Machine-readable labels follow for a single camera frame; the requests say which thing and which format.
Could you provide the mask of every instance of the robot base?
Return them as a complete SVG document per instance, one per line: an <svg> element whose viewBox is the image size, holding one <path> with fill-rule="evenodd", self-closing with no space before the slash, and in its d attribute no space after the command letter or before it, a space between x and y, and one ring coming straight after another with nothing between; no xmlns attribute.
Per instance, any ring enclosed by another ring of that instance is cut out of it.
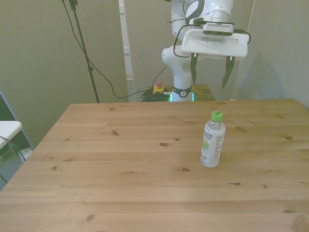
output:
<svg viewBox="0 0 309 232"><path fill-rule="evenodd" d="M188 96L182 98L180 97L177 93L175 93L174 91L171 93L170 98L169 98L170 102L194 102L194 93L191 92L188 94Z"/></svg>

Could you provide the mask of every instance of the floor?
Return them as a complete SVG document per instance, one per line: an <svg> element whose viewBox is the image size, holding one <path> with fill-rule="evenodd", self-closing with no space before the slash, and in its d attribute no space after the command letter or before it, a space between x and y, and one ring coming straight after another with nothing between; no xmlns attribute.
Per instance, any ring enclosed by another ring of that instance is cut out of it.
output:
<svg viewBox="0 0 309 232"><path fill-rule="evenodd" d="M1 155L0 159L0 175L6 181L9 181L13 175L17 172L17 170L21 167L22 161L20 160L19 155L13 149L7 150L5 153ZM5 181L0 178L0 191L6 185Z"/></svg>

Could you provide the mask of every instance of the red button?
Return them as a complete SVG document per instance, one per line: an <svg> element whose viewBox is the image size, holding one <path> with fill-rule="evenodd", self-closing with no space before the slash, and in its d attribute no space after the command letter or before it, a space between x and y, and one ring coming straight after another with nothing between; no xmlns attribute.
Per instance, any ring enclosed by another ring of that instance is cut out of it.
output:
<svg viewBox="0 0 309 232"><path fill-rule="evenodd" d="M162 82L161 82L161 81L158 81L158 82L156 83L156 87L157 87L157 88L161 88L161 87L162 87Z"/></svg>

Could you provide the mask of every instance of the cable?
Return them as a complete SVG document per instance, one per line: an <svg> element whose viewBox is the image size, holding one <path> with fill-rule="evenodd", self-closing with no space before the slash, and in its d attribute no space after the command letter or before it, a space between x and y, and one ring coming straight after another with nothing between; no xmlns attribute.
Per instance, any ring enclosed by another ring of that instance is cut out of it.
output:
<svg viewBox="0 0 309 232"><path fill-rule="evenodd" d="M177 41L178 41L178 37L179 37L180 32L182 31L182 29L185 28L185 27L196 27L196 25L194 25L194 24L188 24L188 25L182 26L182 27L180 28L180 30L179 30L177 36L176 36L175 43L174 43L174 48L173 48L173 52L174 52L174 55L175 55L175 56L181 57L181 58L189 58L189 57L178 56L178 55L175 53L176 43L177 43Z"/></svg>
<svg viewBox="0 0 309 232"><path fill-rule="evenodd" d="M185 1L183 1L183 13L184 13L184 15L186 15L187 13L184 11L184 3L185 3Z"/></svg>
<svg viewBox="0 0 309 232"><path fill-rule="evenodd" d="M239 34L245 33L245 34L249 35L248 44L251 42L251 34L250 34L249 32L246 32L246 31L244 31L244 30L242 30L242 29L234 29L234 33L239 33Z"/></svg>
<svg viewBox="0 0 309 232"><path fill-rule="evenodd" d="M167 21L167 22L168 22L168 23L173 23L173 22L179 21L179 20L185 20L185 18L175 19L175 20L173 20L173 21Z"/></svg>
<svg viewBox="0 0 309 232"><path fill-rule="evenodd" d="M23 157L24 161L26 161L25 157L23 156L23 154L21 153L21 151L18 149L18 147L13 143L11 142L10 140L8 140L7 138L4 138L2 136L0 136L0 138L4 139L5 141L7 141L9 144L12 144L13 147L20 153L20 155Z"/></svg>
<svg viewBox="0 0 309 232"><path fill-rule="evenodd" d="M249 35L249 41L248 41L248 44L249 44L251 42L251 34L249 32L246 32L246 31L244 31L243 33Z"/></svg>
<svg viewBox="0 0 309 232"><path fill-rule="evenodd" d="M69 21L70 21L71 29L72 29L72 32L73 32L73 35L74 35L74 38L75 38L75 40L77 41L77 43L78 43L79 47L81 48L81 50L83 51L83 53L85 53L84 50L83 50L83 48L82 48L82 46L81 46L81 44L80 44L80 42L78 41L78 39L77 39L77 37L76 37L76 35L75 35L74 28L73 28L73 24L72 24L72 21L71 21L71 18L70 18L68 9L67 9L67 7L66 7L66 5L65 5L65 3L64 3L64 0L62 0L62 3L63 3L63 5L64 5L64 8L66 9L66 12L67 12L67 15L68 15L68 18L69 18ZM114 88L113 88L113 85L112 85L112 83L109 81L109 79L107 79L107 77L106 77L103 73L101 73L99 69L96 68L96 66L92 63L92 61L89 59L89 57L88 57L88 60L89 60L89 62L92 64L92 66L98 71L98 73L100 73L100 74L105 78L105 80L111 85L111 87L112 87L112 92L113 92L113 94L114 94L114 96L115 96L116 98L118 98L118 99L128 98L128 97L130 97L130 96L132 96L132 95L134 95L134 94L141 93L141 92L145 92L145 91L142 90L142 91L137 91L137 92L135 92L135 93L132 93L132 94L130 94L130 95L128 95L128 96L125 96L125 97L118 97L118 96L116 95L116 93L115 93L115 91L114 91Z"/></svg>
<svg viewBox="0 0 309 232"><path fill-rule="evenodd" d="M159 75L164 71L164 69L162 69L162 71L158 74L158 76L156 76L156 78L154 79L153 81L153 84L151 85L151 88L154 87L154 83L155 83L155 80L159 77Z"/></svg>
<svg viewBox="0 0 309 232"><path fill-rule="evenodd" d="M6 181L6 179L4 179L4 177L2 175L0 175L0 177L2 178L2 180L4 180L4 182L7 184L8 182Z"/></svg>
<svg viewBox="0 0 309 232"><path fill-rule="evenodd" d="M145 91L141 98L143 99L142 102L165 102L166 100L169 99L169 95L164 94L164 93L155 93L153 94L154 88L150 88L149 90Z"/></svg>

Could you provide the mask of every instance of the bottle label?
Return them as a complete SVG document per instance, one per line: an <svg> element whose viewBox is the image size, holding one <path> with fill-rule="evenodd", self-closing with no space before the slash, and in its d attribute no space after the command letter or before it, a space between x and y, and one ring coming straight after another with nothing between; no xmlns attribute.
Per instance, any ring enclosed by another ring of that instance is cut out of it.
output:
<svg viewBox="0 0 309 232"><path fill-rule="evenodd" d="M205 166L216 166L219 163L225 129L212 130L207 125L204 129L201 162Z"/></svg>

